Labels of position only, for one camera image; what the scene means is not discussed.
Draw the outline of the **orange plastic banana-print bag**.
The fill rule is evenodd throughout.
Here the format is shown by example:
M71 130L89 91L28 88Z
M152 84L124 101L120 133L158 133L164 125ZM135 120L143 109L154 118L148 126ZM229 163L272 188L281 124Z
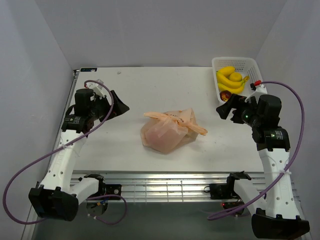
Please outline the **orange plastic banana-print bag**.
M167 112L149 111L144 113L149 121L141 128L141 142L145 147L168 154L194 142L198 135L208 131L197 124L192 108Z

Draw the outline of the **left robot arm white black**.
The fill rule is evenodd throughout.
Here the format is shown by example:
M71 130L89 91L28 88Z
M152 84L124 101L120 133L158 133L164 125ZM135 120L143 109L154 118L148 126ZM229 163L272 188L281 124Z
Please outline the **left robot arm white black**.
M113 104L99 89L82 88L74 95L75 103L64 116L61 127L59 152L55 153L44 179L38 187L29 191L28 198L38 217L72 221L79 205L88 198L102 199L107 194L104 178L99 174L87 174L79 183L70 186L75 163L87 141L87 133L96 120L102 122L118 117L127 111L125 105L111 90Z

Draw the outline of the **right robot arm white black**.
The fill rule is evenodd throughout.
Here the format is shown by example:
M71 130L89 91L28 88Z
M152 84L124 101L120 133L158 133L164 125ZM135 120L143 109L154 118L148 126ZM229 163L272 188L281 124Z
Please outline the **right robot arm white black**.
M225 192L243 201L251 214L251 227L259 239L294 240L310 231L310 224L302 219L293 196L290 163L290 140L288 132L279 126L281 100L263 94L259 98L232 94L216 111L221 119L233 114L231 121L251 127L262 162L265 190L259 192L251 177L233 172L226 180Z

